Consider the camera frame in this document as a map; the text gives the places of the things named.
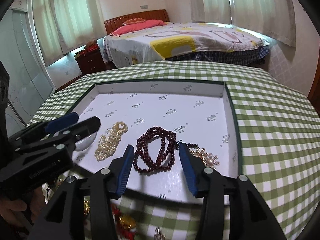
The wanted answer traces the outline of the person left hand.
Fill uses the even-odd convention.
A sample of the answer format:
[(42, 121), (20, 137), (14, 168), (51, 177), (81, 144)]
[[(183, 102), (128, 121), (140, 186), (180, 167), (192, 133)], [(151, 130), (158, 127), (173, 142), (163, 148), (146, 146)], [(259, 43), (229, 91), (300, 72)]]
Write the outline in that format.
[[(33, 197), (30, 201), (31, 221), (39, 217), (42, 209), (46, 206), (45, 197), (42, 187), (34, 190)], [(27, 209), (28, 205), (22, 200), (8, 200), (1, 198), (1, 216), (3, 219), (14, 226), (23, 227), (23, 223), (17, 218), (15, 212), (22, 212)]]

